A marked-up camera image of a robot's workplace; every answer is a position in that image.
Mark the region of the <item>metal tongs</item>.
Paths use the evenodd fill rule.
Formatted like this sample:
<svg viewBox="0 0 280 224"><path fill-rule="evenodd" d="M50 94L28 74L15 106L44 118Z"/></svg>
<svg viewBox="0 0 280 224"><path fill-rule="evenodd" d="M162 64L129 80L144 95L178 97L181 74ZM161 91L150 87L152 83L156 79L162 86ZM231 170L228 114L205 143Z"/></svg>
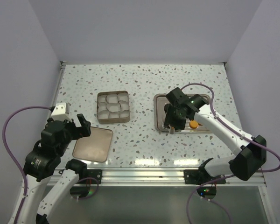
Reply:
<svg viewBox="0 0 280 224"><path fill-rule="evenodd" d="M174 128L174 127L170 127L169 133L170 133L170 134L175 134L175 128Z"/></svg>

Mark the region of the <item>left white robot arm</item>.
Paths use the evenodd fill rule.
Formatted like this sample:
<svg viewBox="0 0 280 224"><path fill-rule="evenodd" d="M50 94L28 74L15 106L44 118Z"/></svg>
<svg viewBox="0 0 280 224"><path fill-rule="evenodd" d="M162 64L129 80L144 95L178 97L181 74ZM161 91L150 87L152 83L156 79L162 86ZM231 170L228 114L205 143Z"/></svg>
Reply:
<svg viewBox="0 0 280 224"><path fill-rule="evenodd" d="M71 118L52 115L41 132L40 140L26 156L24 166L15 162L22 175L22 186L8 221L10 224L47 224L50 212L64 194L75 183L86 181L87 165L72 159L67 162L61 178L47 196L42 196L68 145L91 134L91 123L82 114L78 114L77 118L80 126L76 126Z"/></svg>

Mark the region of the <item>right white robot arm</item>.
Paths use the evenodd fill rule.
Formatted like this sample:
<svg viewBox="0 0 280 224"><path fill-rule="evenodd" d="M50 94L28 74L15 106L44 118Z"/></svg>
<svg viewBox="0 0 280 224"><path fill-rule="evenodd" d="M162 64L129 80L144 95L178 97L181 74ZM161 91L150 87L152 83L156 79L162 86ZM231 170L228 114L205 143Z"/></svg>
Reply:
<svg viewBox="0 0 280 224"><path fill-rule="evenodd" d="M189 176L194 184L209 183L222 175L235 175L247 181L266 162L266 140L260 135L253 137L241 131L225 119L219 121L219 114L211 108L210 100L199 94L187 96L180 88L170 91L166 99L166 128L184 130L187 120L196 121L231 150L231 156L219 160L209 158L191 173Z"/></svg>

